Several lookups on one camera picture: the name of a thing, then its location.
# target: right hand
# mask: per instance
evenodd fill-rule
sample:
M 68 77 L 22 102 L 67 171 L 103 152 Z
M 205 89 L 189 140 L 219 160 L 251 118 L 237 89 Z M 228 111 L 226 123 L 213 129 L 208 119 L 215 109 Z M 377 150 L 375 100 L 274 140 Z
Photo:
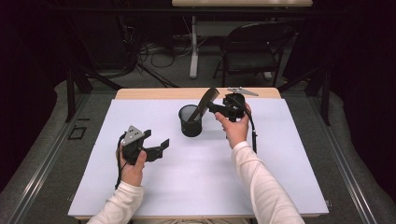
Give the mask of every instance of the right hand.
M 215 113 L 215 118 L 221 123 L 223 131 L 227 135 L 227 139 L 230 143 L 230 147 L 234 148 L 238 143 L 247 141 L 248 138 L 248 115 L 245 114 L 237 122 L 231 122 L 219 112 Z
M 129 185 L 140 187 L 143 179 L 143 168 L 145 168 L 145 162 L 147 159 L 147 153 L 141 150 L 135 165 L 126 163 L 126 160 L 122 157 L 122 146 L 120 146 L 120 163 L 125 164 L 121 171 L 121 180 Z

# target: office chair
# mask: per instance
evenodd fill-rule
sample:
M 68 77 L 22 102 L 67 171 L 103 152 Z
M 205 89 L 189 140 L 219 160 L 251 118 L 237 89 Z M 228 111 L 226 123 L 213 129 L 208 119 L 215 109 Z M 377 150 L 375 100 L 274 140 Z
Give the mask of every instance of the office chair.
M 220 47 L 221 59 L 213 78 L 216 78 L 222 63 L 222 87 L 227 74 L 253 73 L 256 76 L 264 72 L 275 72 L 275 86 L 283 49 L 294 35 L 293 26 L 284 21 L 255 22 L 235 28 Z

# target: white long-sleeve shirt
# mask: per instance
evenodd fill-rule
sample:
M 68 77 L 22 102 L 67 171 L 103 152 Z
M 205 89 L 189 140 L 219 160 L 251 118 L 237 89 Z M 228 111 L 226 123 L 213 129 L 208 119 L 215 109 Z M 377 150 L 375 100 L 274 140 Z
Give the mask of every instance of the white long-sleeve shirt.
M 264 163 L 253 152 L 248 142 L 237 144 L 232 150 L 232 161 L 250 195 L 254 215 L 259 224 L 300 224 L 304 223 L 288 193 L 267 170 Z M 121 182 L 105 207 L 90 221 L 96 223 L 128 223 L 143 198 L 143 188 Z M 173 223 L 244 223 L 244 218 L 228 219 L 141 219 L 134 224 Z

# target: table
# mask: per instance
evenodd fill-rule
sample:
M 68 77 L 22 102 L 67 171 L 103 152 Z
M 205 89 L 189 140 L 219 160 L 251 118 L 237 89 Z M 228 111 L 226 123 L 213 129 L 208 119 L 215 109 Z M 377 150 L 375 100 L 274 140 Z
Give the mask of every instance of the table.
M 225 88 L 218 90 L 220 96 L 215 103 L 221 104 L 229 92 Z M 260 95 L 246 95 L 259 135 L 258 156 L 278 178 L 302 216 L 327 214 L 286 102 L 275 88 L 247 90 Z M 213 114 L 207 112 L 203 116 L 203 131 L 197 137 L 181 133 L 178 110 L 186 104 L 197 105 L 206 91 L 207 88 L 119 90 L 107 111 L 68 215 L 87 219 L 103 207 L 117 180 L 117 164 L 112 160 L 117 140 L 129 125 L 134 125 L 141 131 L 152 130 L 145 147 L 157 146 L 170 138 L 163 158 L 146 163 L 142 183 L 145 198 L 134 218 L 253 217 L 249 197 L 231 164 L 224 132 Z M 282 134 L 288 141 L 277 140 Z

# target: person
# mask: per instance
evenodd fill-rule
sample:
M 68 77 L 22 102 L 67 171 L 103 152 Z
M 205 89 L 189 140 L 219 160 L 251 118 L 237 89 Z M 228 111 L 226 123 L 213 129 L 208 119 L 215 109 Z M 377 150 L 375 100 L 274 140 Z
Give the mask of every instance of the person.
M 304 223 L 288 193 L 265 167 L 249 145 L 248 116 L 237 122 L 231 122 L 219 112 L 215 114 L 221 124 L 230 145 L 231 158 L 244 186 L 250 195 L 254 215 L 259 224 L 266 223 Z M 143 199 L 143 168 L 147 154 L 141 151 L 135 166 L 125 165 L 121 172 L 121 182 L 105 207 L 90 219 L 89 224 L 128 223 Z M 248 223 L 245 218 L 164 220 L 141 219 L 139 223 Z

